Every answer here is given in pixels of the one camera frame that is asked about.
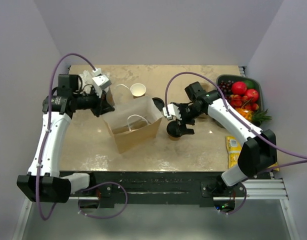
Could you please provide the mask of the brown paper coffee cup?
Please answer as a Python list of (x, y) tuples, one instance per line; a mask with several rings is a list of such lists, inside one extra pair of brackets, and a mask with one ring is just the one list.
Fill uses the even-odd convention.
[(147, 88), (142, 83), (135, 83), (130, 87), (130, 92), (134, 99), (145, 96), (146, 91)]

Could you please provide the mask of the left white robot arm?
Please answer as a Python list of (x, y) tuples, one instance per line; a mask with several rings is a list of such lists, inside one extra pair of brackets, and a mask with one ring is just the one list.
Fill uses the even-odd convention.
[(111, 81), (106, 75), (92, 77), (90, 92), (83, 93), (82, 79), (76, 74), (60, 74), (58, 86), (42, 104), (43, 123), (33, 161), (16, 185), (32, 202), (66, 203), (71, 194), (81, 191), (92, 196), (97, 184), (88, 173), (60, 176), (60, 157), (66, 131), (77, 110), (91, 110), (94, 116), (113, 112)]

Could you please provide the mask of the brown paper bag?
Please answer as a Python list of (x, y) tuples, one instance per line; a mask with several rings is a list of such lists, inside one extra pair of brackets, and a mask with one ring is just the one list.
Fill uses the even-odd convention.
[(154, 139), (163, 115), (149, 96), (133, 98), (114, 106), (115, 110), (102, 116), (118, 153)]

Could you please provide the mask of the black plastic cup lid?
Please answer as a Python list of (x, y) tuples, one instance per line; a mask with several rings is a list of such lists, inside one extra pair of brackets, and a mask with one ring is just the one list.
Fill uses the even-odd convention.
[(177, 121), (173, 120), (167, 124), (166, 131), (168, 135), (172, 138), (180, 138), (181, 136), (178, 135), (178, 123)]

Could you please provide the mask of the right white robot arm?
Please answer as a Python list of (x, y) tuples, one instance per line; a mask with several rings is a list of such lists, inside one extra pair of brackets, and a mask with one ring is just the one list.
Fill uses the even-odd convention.
[(193, 135), (195, 119), (202, 114), (208, 115), (227, 129), (240, 143), (241, 151), (237, 164), (220, 176), (216, 184), (219, 195), (226, 197), (234, 191), (234, 185), (253, 177), (277, 162), (276, 136), (271, 130), (262, 130), (243, 118), (220, 92), (206, 92), (199, 82), (194, 82), (185, 88), (189, 103), (171, 102), (167, 105), (165, 116), (171, 122), (167, 132), (174, 138), (183, 135)]

